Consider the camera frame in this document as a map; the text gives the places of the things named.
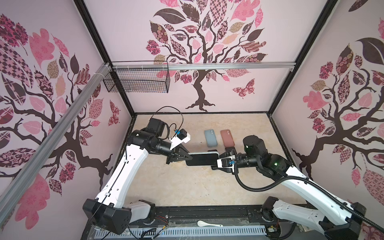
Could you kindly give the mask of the pink phone case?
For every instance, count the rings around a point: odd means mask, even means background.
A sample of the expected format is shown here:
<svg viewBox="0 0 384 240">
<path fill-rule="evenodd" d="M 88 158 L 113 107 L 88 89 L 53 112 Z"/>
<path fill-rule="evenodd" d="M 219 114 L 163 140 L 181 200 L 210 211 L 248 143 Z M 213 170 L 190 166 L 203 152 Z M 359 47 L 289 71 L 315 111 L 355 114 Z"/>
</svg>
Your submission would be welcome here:
<svg viewBox="0 0 384 240">
<path fill-rule="evenodd" d="M 231 148 L 235 146 L 235 142 L 230 130 L 221 130 L 220 133 L 225 148 Z"/>
</svg>

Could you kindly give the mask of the light blue phone case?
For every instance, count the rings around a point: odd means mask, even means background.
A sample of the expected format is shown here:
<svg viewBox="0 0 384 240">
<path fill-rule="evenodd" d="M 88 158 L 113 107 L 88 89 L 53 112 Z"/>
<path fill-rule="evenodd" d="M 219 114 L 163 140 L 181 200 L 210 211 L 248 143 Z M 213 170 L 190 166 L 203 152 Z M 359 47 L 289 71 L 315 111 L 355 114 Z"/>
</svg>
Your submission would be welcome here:
<svg viewBox="0 0 384 240">
<path fill-rule="evenodd" d="M 218 146 L 217 138 L 213 129 L 204 130 L 204 134 L 205 134 L 207 146 L 209 148 Z"/>
</svg>

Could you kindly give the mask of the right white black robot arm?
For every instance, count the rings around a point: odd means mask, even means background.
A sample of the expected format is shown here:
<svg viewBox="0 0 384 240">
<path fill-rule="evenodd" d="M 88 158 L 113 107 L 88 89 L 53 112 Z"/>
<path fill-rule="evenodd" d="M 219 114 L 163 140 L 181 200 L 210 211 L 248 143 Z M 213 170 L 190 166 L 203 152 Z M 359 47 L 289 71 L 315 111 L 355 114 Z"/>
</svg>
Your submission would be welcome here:
<svg viewBox="0 0 384 240">
<path fill-rule="evenodd" d="M 268 197 L 260 212 L 265 221 L 294 222 L 318 231 L 328 240 L 359 238 L 366 213 L 363 205 L 351 204 L 323 189 L 282 156 L 270 154 L 264 141 L 257 136 L 245 137 L 243 144 L 245 153 L 237 153 L 234 149 L 230 149 L 219 156 L 213 169 L 232 173 L 238 184 L 249 192 L 265 192 L 282 184 L 313 206 L 310 209 Z M 239 177 L 239 169 L 251 167 L 274 182 L 260 188 L 247 186 Z"/>
</svg>

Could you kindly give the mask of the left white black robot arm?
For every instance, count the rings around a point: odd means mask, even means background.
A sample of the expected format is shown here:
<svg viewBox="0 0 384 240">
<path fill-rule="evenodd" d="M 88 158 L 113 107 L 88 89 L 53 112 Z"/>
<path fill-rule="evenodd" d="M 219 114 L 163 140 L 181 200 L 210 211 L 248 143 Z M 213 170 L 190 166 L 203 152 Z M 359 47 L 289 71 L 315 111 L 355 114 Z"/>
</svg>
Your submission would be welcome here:
<svg viewBox="0 0 384 240">
<path fill-rule="evenodd" d="M 96 226 L 111 233 L 121 234 L 129 224 L 154 219 L 155 204 L 139 200 L 124 206 L 128 190 L 140 166 L 150 154 L 162 155 L 167 164 L 191 160 L 184 144 L 191 140 L 185 129 L 178 129 L 170 141 L 162 139 L 165 122 L 151 118 L 148 125 L 129 136 L 125 152 L 113 175 L 95 199 L 87 199 L 83 211 L 88 217 L 86 226 Z"/>
</svg>

